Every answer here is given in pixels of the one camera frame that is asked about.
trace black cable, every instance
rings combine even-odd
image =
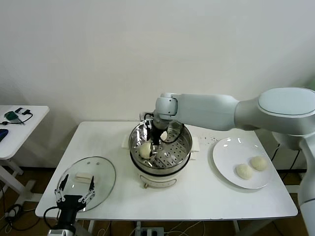
[[[171,141],[171,142],[166,142],[166,141],[164,141],[164,140],[162,140],[162,139],[160,138],[161,142],[162,142],[162,143],[165,143],[165,144],[172,144],[172,143],[176,142],[176,141],[178,140],[179,136],[182,134],[184,128],[185,128],[185,125],[182,124],[181,131],[179,132],[179,134],[178,134],[178,136],[176,137],[176,139],[174,139],[173,141]]]
[[[24,214],[26,214],[26,213],[28,213],[28,212],[32,212],[32,211],[34,211],[34,210],[35,210],[35,209],[33,209],[33,210],[28,210],[28,211],[24,211],[22,205],[20,205],[20,204],[14,204],[14,205],[10,206],[10,207],[7,209],[7,212],[6,212],[6,213],[9,215],[9,213],[10,213],[11,211],[14,211],[14,216],[6,216],[4,219],[6,220],[6,222],[8,222],[8,224],[11,226],[12,229],[14,229],[14,230],[16,230],[16,231],[26,231],[26,230],[29,230],[29,229],[33,228],[35,225],[37,225],[37,224],[39,223],[39,221],[40,221],[40,218],[38,218],[37,221],[36,221],[34,224],[32,224],[31,226],[28,226],[28,227],[26,227],[26,228],[24,228],[24,229],[16,228],[16,227],[13,225],[13,222],[15,222],[15,221],[17,221],[18,219],[20,219],[22,215],[24,215]]]
[[[30,116],[29,118],[27,118],[26,120],[24,120],[24,121],[21,121],[21,122],[18,122],[18,123],[12,123],[12,122],[3,121],[3,122],[1,122],[1,124],[2,124],[2,125],[7,125],[7,124],[22,124],[22,123],[28,121],[30,118],[33,117],[33,114],[32,114],[32,113],[29,113],[29,114],[30,114],[31,116]]]
[[[291,170],[291,169],[293,168],[293,166],[294,166],[294,164],[295,164],[295,162],[296,162],[296,160],[297,160],[297,158],[298,158],[298,156],[299,156],[299,154],[300,154],[300,151],[301,151],[301,150],[298,150],[298,152],[297,152],[297,154],[296,154],[296,156],[295,156],[295,159],[294,159],[294,161],[293,161],[293,163],[292,163],[292,165],[291,165],[291,167],[290,167],[289,170]],[[289,172],[286,173],[285,176],[284,176],[281,180],[284,180],[284,178],[285,178],[288,174],[289,174]]]
[[[277,146],[277,148],[276,148],[276,150],[275,150],[275,152],[274,152],[274,155],[273,155],[272,158],[271,158],[271,161],[273,161],[273,160],[275,159],[275,156],[276,156],[276,154],[277,154],[277,151],[279,150],[279,147],[280,147],[280,144],[278,144],[278,146]]]
[[[284,236],[283,233],[281,233],[281,231],[278,229],[277,225],[275,222],[272,222],[274,224],[274,226],[276,227],[276,230],[278,231],[278,233],[281,235],[281,236]]]
[[[44,222],[45,222],[45,224],[46,224],[50,229],[52,229],[53,227],[47,222],[46,214],[47,214],[47,212],[49,212],[50,210],[57,209],[57,208],[58,208],[57,206],[52,206],[52,207],[46,209],[45,212],[44,212],[44,216],[43,216]]]
[[[31,225],[31,226],[29,226],[29,227],[27,227],[27,228],[24,228],[24,229],[18,229],[18,228],[16,228],[16,227],[14,227],[14,226],[13,226],[13,222],[11,222],[11,223],[9,223],[9,224],[10,224],[11,228],[14,229],[14,230],[16,230],[16,231],[26,231],[26,230],[29,230],[29,229],[33,228],[35,225],[37,225],[37,224],[39,223],[39,221],[40,221],[40,218],[38,218],[37,221],[36,221],[33,225]]]

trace white wall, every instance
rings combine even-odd
[[[51,112],[16,159],[55,166],[83,120],[164,91],[249,99],[314,73],[313,0],[2,0],[0,102]]]

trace table leg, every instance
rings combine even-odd
[[[10,188],[12,188],[18,194],[22,194],[25,191],[25,187],[14,176],[0,166],[0,179],[5,182]]]
[[[24,173],[24,171],[12,159],[5,160],[4,162],[20,176]]]
[[[256,233],[258,230],[262,229],[274,219],[268,220],[253,220],[248,226],[242,229],[240,232],[236,233],[235,236],[251,236]]]
[[[240,226],[238,225],[237,220],[233,220],[233,225],[234,225],[235,232],[238,233],[240,231]]]
[[[15,172],[13,172],[12,176],[13,176],[13,177],[16,177],[17,174],[18,174],[18,173],[15,171]],[[3,193],[5,193],[5,192],[7,191],[7,189],[8,189],[8,185],[6,184],[5,186],[3,186]],[[1,199],[2,196],[3,196],[3,193],[2,193],[2,191],[0,191],[0,199]]]
[[[94,220],[90,220],[89,228],[88,228],[89,233],[93,233],[94,223],[95,223]]]
[[[78,222],[74,223],[74,227],[76,229],[75,234],[78,236],[92,236],[91,233],[89,233],[86,229],[83,228],[82,225],[80,225]]]
[[[299,185],[286,185],[285,187],[289,193],[298,193],[300,188]]]
[[[6,183],[6,185],[10,188],[12,188],[15,192],[19,194],[18,200],[15,202],[15,204],[23,205],[24,202],[39,202],[42,194],[39,193],[32,193],[31,189],[35,185],[35,180],[30,180],[24,186],[21,184],[16,178],[15,175],[11,175],[8,171],[5,170],[2,166],[0,166],[0,179]]]

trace robotic arm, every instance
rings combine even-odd
[[[310,235],[315,235],[315,92],[305,88],[274,88],[248,101],[228,95],[162,94],[154,111],[153,149],[171,121],[207,129],[232,128],[273,132],[290,149],[301,149],[308,169],[299,191],[299,204]]]

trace steamed bun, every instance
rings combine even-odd
[[[267,168],[267,161],[263,156],[255,156],[251,159],[251,165],[255,170],[264,171]]]
[[[150,158],[151,142],[145,142],[140,146],[140,156],[144,159]]]
[[[240,164],[236,167],[236,173],[242,179],[250,179],[252,177],[252,169],[247,164]]]
[[[164,131],[164,132],[161,134],[160,138],[161,138],[163,141],[165,141],[166,138],[167,138],[167,132]]]

